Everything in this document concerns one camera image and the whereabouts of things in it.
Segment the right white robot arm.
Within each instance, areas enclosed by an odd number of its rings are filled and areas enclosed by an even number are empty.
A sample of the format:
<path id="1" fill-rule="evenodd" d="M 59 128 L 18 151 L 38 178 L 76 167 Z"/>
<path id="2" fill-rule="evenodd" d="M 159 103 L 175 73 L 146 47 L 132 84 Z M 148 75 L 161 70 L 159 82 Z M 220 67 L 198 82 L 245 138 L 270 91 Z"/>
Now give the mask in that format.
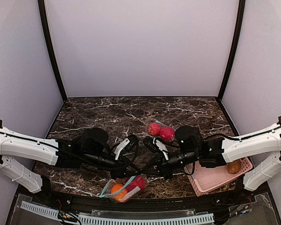
<path id="1" fill-rule="evenodd" d="M 197 127 L 181 126 L 175 131 L 179 152 L 168 154 L 158 139 L 147 136 L 143 144 L 158 155 L 142 169 L 144 174 L 169 179 L 173 170 L 196 162 L 205 169 L 226 166 L 239 159 L 270 153 L 243 178 L 243 187 L 248 191 L 256 190 L 261 184 L 281 171 L 281 116 L 273 125 L 247 135 L 230 137 L 215 134 L 203 138 Z"/>

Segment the clear zip bag blue zipper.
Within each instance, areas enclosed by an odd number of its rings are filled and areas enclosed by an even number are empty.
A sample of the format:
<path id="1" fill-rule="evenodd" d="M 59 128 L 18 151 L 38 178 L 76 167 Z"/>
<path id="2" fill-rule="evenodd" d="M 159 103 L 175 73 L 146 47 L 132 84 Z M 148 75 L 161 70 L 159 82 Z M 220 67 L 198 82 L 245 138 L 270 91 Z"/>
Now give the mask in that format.
<path id="1" fill-rule="evenodd" d="M 158 136 L 169 143 L 175 139 L 175 130 L 157 120 L 149 125 L 148 133 L 152 136 Z"/>

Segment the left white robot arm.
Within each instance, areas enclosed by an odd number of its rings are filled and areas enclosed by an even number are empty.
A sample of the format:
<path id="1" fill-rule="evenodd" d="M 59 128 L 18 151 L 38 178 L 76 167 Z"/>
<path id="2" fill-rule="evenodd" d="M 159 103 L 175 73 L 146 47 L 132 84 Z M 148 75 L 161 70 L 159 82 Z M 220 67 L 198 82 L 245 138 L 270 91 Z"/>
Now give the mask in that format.
<path id="1" fill-rule="evenodd" d="M 134 160 L 121 153 L 138 150 L 139 140 L 135 135 L 129 135 L 110 147 L 108 139 L 107 132 L 98 127 L 85 129 L 81 136 L 72 140 L 41 139 L 16 133 L 4 127 L 0 120 L 0 171 L 34 194 L 50 194 L 49 178 L 33 173 L 15 157 L 66 169 L 86 164 L 110 172 L 114 179 L 123 178 L 128 175 L 127 169 Z"/>

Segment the red strawberry fruit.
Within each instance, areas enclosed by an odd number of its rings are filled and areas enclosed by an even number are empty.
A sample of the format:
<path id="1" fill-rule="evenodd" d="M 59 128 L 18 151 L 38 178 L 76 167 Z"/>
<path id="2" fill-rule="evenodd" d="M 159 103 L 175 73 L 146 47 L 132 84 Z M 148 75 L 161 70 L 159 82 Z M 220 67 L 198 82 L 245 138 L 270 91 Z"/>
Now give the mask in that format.
<path id="1" fill-rule="evenodd" d="M 139 188 L 140 190 L 143 190 L 146 186 L 146 180 L 143 176 L 136 176 L 133 181 L 130 182 L 130 184 L 126 187 L 127 191 L 130 192 L 135 188 Z"/>

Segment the orange tangerine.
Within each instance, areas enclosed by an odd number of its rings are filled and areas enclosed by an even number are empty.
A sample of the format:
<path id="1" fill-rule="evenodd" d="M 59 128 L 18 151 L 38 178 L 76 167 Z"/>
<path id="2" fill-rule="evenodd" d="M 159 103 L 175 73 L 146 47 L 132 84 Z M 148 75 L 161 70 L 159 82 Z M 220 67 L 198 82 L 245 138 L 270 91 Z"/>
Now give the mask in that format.
<path id="1" fill-rule="evenodd" d="M 126 188 L 124 188 L 123 184 L 115 184 L 111 188 L 111 193 L 116 193 L 116 195 L 113 195 L 112 198 L 117 202 L 125 202 L 126 200 L 124 199 L 124 197 L 128 194 L 128 191 Z"/>

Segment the red tomato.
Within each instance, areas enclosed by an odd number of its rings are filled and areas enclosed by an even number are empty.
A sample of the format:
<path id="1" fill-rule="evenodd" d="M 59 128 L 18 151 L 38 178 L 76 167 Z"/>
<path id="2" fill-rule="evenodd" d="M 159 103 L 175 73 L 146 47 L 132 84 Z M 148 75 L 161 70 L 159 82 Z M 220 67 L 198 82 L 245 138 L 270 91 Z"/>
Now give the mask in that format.
<path id="1" fill-rule="evenodd" d="M 171 127 L 162 127 L 159 136 L 165 142 L 172 142 L 175 139 L 175 131 Z"/>

